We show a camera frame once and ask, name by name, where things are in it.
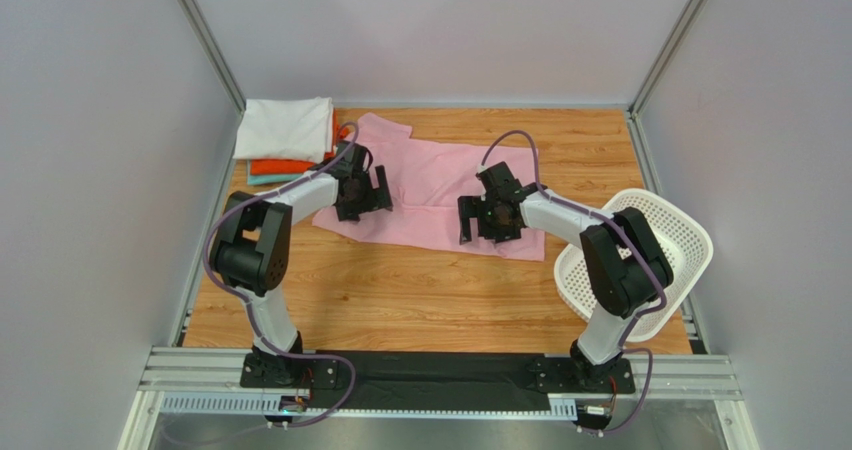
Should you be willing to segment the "pink t shirt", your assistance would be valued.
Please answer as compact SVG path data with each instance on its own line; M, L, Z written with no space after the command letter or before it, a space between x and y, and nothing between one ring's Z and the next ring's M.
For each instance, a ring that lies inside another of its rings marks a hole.
M539 230L525 229L520 239L499 244L480 238L460 242L457 199L482 193L476 173L485 146L413 139L410 126L374 113L361 116L358 125L358 143L385 167L393 208L364 214L358 222L340 221L333 208L326 208L314 215L315 227L364 243L544 259L546 237Z

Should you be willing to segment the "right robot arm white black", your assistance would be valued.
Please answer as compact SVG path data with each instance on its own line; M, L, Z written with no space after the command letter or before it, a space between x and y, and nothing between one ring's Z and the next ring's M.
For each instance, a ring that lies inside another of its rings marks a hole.
M495 244L541 230L579 248L596 300L586 329L571 345L572 380L607 383L635 322L663 302L674 272L646 216L634 207L611 213L568 200L538 182L523 185L501 162L477 173L479 195L457 200L461 243Z

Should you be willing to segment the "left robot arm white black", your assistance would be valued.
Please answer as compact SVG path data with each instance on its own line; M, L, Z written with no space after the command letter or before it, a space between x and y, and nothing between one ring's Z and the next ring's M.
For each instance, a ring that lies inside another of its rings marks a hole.
M365 213L393 207L386 170L370 150L355 142L338 150L275 190L232 193L208 237L205 271L240 300L253 333L244 387L294 388L312 373L315 362L303 353L282 290L293 225L322 209L332 209L341 222L357 222Z

